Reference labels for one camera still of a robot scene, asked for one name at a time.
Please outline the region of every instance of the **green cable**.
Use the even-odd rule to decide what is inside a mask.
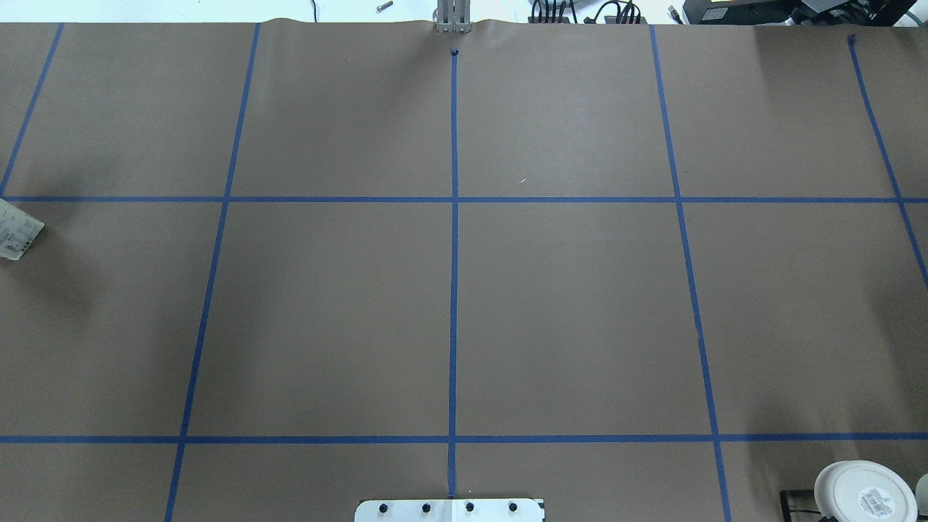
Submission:
[[[911,11],[906,11],[906,15],[907,15],[909,18],[915,20],[915,24],[918,25],[919,27],[924,27],[924,26],[925,26],[925,22],[923,22],[922,19],[920,19],[919,17],[917,17],[917,16],[915,16],[914,14],[912,14]]]

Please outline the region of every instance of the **vertical blue line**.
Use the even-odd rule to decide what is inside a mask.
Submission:
[[[22,140],[26,137],[26,129],[29,128],[29,121],[32,118],[32,111],[35,110],[35,103],[39,100],[39,94],[42,92],[42,85],[45,84],[45,77],[48,75],[48,69],[52,66],[52,59],[55,57],[55,51],[58,50],[58,42],[61,41],[61,32],[64,31],[64,24],[58,25],[55,31],[55,39],[52,40],[52,46],[48,49],[48,55],[45,57],[45,65],[42,66],[42,73],[39,74],[39,81],[35,84],[35,90],[32,91],[32,98],[29,100],[29,107],[26,109],[26,115],[22,117],[22,125],[19,126],[19,134],[16,136],[16,143],[13,144],[13,151],[9,153],[9,160],[6,162],[6,170],[3,173],[3,180],[0,181],[0,196],[6,191],[6,184],[9,183],[9,177],[13,174],[13,166],[16,164],[16,157],[19,155],[19,147],[22,146]]]
[[[915,238],[915,231],[912,229],[912,222],[909,220],[909,211],[906,210],[906,202],[902,199],[902,190],[896,180],[896,172],[893,171],[893,164],[889,161],[889,153],[886,152],[886,145],[883,143],[883,133],[880,132],[880,126],[876,123],[876,116],[873,114],[873,107],[870,105],[870,96],[867,95],[867,86],[864,85],[864,75],[860,71],[860,62],[857,60],[857,35],[851,34],[847,37],[847,47],[851,50],[851,61],[854,63],[854,73],[857,75],[857,86],[860,87],[860,96],[864,100],[864,109],[867,110],[867,117],[870,118],[870,126],[873,127],[873,135],[876,136],[876,144],[880,148],[880,154],[883,156],[883,165],[886,166],[886,174],[889,175],[889,182],[893,186],[893,193],[896,195],[896,203],[899,205],[899,213],[902,214],[902,221],[906,225],[906,232],[909,234],[909,242],[912,243],[912,250],[915,252],[915,260],[919,264],[919,271],[922,273],[922,281],[925,288],[928,288],[928,269],[925,268],[922,250],[919,248],[919,242]]]
[[[254,34],[251,37],[251,52],[248,57],[248,69],[245,72],[245,86],[242,89],[241,104],[238,107],[238,123],[236,124],[235,138],[232,142],[232,153],[229,157],[228,173],[226,174],[226,193],[223,197],[222,210],[219,213],[219,225],[216,227],[216,241],[213,245],[213,261],[210,264],[210,275],[206,281],[206,294],[203,297],[203,310],[200,314],[200,329],[197,332],[197,345],[193,352],[190,380],[187,384],[184,417],[180,424],[180,442],[177,444],[177,453],[174,456],[174,471],[171,474],[171,489],[168,492],[167,508],[164,511],[164,522],[171,522],[174,518],[174,502],[177,500],[177,487],[180,484],[180,472],[184,464],[187,430],[190,427],[190,413],[193,410],[193,397],[197,389],[197,377],[200,374],[200,357],[203,354],[206,325],[209,321],[210,306],[213,302],[213,286],[216,282],[216,269],[219,266],[219,254],[223,245],[223,233],[226,230],[226,215],[228,214],[229,198],[232,195],[232,182],[235,178],[235,166],[238,160],[238,143],[241,141],[242,126],[245,124],[245,110],[248,108],[248,94],[251,90],[251,73],[254,70],[254,55],[258,49],[258,35],[260,32],[261,24],[254,24]]]
[[[699,343],[699,358],[702,365],[702,385],[705,388],[705,402],[709,409],[709,425],[712,428],[713,449],[715,450],[715,470],[718,473],[718,489],[722,498],[722,512],[726,522],[731,522],[731,508],[728,503],[728,482],[725,478],[725,462],[722,457],[722,444],[718,436],[718,421],[715,417],[715,397],[712,392],[712,376],[709,373],[709,358],[705,352],[705,336],[702,332],[702,315],[699,310],[699,296],[696,293],[696,279],[693,276],[692,256],[690,255],[690,237],[687,233],[687,220],[683,214],[683,197],[680,193],[677,175],[677,157],[674,154],[674,140],[670,135],[670,118],[667,115],[667,100],[664,95],[664,76],[661,74],[661,58],[657,51],[657,34],[651,29],[651,52],[654,55],[654,74],[657,78],[657,93],[661,101],[661,116],[664,119],[664,141],[667,143],[667,159],[670,162],[670,176],[674,183],[674,198],[677,200],[677,222],[680,225],[680,240],[683,243],[683,258],[687,266],[687,283],[690,286],[690,305],[693,309],[693,321],[696,325]]]
[[[458,48],[451,49],[451,308],[448,353],[448,497],[458,479]]]

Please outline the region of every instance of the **white bracket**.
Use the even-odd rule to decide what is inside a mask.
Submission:
[[[443,499],[365,501],[354,522],[544,522],[545,501],[536,499]]]
[[[470,0],[438,0],[435,29],[439,33],[470,33]]]

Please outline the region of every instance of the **white mounting plate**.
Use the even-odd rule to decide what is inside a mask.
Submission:
[[[544,522],[544,506],[540,499],[364,501],[354,511],[354,522]]]

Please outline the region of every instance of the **sticker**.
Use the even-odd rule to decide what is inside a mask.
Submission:
[[[702,13],[702,20],[700,21],[721,20],[722,18],[725,17],[725,13],[727,12],[728,12],[727,7],[716,7],[715,9],[706,9],[705,12]]]
[[[0,200],[0,257],[18,260],[45,223]]]
[[[896,509],[893,497],[881,488],[864,488],[858,494],[860,509],[876,519],[889,518]]]

